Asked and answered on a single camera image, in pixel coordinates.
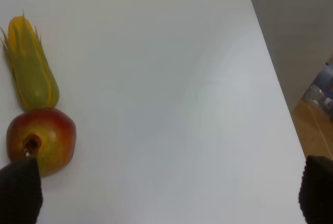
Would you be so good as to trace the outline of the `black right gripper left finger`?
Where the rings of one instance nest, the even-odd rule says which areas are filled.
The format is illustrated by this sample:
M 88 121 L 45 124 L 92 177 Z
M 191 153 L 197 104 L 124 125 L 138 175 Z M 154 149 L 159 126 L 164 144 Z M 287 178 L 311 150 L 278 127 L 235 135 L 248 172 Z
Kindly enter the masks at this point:
M 1 169 L 1 223 L 36 223 L 42 204 L 36 158 L 27 156 Z

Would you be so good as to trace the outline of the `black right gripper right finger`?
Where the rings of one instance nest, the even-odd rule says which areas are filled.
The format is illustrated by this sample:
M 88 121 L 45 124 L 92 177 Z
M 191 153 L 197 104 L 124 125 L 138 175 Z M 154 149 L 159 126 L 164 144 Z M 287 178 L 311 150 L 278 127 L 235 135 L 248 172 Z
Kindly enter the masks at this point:
M 306 223 L 332 223 L 332 160 L 309 155 L 299 191 Z

